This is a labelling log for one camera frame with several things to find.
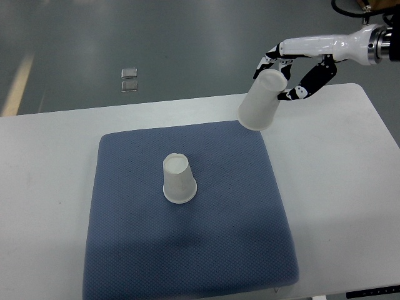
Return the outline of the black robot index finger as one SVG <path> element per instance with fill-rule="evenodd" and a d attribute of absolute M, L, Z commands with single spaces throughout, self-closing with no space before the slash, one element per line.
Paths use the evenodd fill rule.
<path fill-rule="evenodd" d="M 253 79 L 257 79 L 260 73 L 265 70 L 269 69 L 277 60 L 280 58 L 279 46 L 274 46 L 270 49 L 260 60 L 255 73 L 253 75 Z"/>

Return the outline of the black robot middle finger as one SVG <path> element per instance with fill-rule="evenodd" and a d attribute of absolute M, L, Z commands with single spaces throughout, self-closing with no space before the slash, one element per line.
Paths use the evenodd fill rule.
<path fill-rule="evenodd" d="M 291 78 L 291 68 L 294 59 L 280 58 L 278 63 L 278 71 L 286 78 L 287 81 Z"/>

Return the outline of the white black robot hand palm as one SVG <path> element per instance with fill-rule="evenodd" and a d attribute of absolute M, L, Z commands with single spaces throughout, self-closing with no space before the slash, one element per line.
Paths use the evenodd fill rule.
<path fill-rule="evenodd" d="M 304 55 L 307 57 L 330 54 L 335 61 L 351 59 L 361 65 L 377 64 L 376 43 L 380 26 L 368 25 L 352 34 L 334 34 L 286 39 L 279 44 L 282 56 Z"/>

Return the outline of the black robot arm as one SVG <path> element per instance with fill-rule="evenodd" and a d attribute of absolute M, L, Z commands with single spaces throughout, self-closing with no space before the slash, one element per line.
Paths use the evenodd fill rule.
<path fill-rule="evenodd" d="M 352 60 L 363 66 L 380 63 L 383 59 L 399 61 L 399 13 L 392 16 L 392 25 L 370 24 L 351 34 L 332 34 L 285 39 L 265 53 L 253 78 L 269 69 L 275 62 L 286 79 L 297 58 L 321 58 L 292 89 L 278 95 L 279 100 L 305 99 L 316 94 L 337 73 L 336 64 Z"/>

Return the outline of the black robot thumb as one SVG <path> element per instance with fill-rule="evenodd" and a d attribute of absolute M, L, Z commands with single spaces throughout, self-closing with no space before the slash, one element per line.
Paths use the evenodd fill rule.
<path fill-rule="evenodd" d="M 292 101 L 309 98 L 325 86 L 337 73 L 336 62 L 332 54 L 325 54 L 298 83 L 297 86 L 278 94 L 277 99 Z"/>

